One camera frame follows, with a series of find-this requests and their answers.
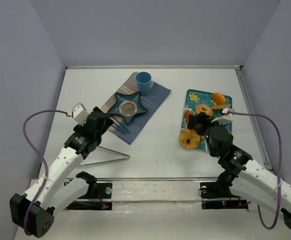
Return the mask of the metal tongs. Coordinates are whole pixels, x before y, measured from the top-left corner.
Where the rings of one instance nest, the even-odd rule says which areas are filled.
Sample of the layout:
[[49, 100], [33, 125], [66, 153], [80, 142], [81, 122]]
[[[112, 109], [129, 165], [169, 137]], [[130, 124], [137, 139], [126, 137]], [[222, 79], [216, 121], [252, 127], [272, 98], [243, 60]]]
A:
[[79, 165], [80, 167], [94, 167], [117, 162], [127, 161], [130, 155], [106, 147], [98, 146], [88, 157]]

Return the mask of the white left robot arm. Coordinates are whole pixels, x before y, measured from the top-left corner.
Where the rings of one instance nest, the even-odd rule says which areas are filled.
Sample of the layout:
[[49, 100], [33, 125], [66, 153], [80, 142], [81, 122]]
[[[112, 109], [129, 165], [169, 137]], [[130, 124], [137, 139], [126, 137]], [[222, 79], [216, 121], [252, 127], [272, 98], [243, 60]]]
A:
[[69, 174], [101, 143], [102, 135], [113, 121], [98, 107], [92, 112], [78, 103], [69, 114], [77, 125], [65, 141], [60, 153], [51, 165], [42, 160], [44, 174], [23, 194], [14, 194], [9, 201], [13, 223], [24, 233], [43, 237], [54, 223], [55, 216], [79, 197], [97, 187], [97, 179], [82, 171], [65, 185]]

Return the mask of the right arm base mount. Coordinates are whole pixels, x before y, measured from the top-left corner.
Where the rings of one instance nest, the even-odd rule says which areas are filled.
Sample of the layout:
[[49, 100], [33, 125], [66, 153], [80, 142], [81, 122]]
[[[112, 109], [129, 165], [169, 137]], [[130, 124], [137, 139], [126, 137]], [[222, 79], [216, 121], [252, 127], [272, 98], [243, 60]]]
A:
[[219, 175], [216, 181], [201, 182], [198, 190], [199, 196], [203, 199], [201, 204], [204, 210], [221, 209], [249, 209], [251, 201], [233, 195], [230, 187], [236, 179], [232, 175]]

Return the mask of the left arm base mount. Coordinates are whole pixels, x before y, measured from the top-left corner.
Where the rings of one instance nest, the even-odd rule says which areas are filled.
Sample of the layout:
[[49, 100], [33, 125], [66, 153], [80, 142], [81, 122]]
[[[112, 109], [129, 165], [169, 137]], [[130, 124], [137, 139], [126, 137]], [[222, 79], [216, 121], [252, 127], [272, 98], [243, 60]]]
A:
[[87, 191], [80, 196], [78, 200], [68, 205], [66, 210], [77, 211], [110, 211], [112, 202], [104, 202], [112, 197], [112, 186], [110, 182], [97, 183], [97, 178], [87, 172], [80, 172], [75, 176], [76, 179], [82, 179], [88, 184]]

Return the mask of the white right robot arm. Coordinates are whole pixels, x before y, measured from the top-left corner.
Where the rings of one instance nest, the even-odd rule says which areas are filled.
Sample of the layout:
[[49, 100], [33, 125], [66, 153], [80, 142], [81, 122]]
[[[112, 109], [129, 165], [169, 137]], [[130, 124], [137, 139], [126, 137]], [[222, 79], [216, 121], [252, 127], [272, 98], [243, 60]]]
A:
[[201, 196], [210, 200], [223, 197], [250, 200], [258, 208], [273, 212], [275, 222], [282, 217], [291, 230], [291, 185], [234, 145], [234, 137], [226, 128], [233, 122], [234, 115], [232, 109], [224, 108], [220, 117], [205, 112], [188, 117], [187, 128], [205, 137], [209, 155], [217, 158], [224, 170], [215, 182], [200, 185]]

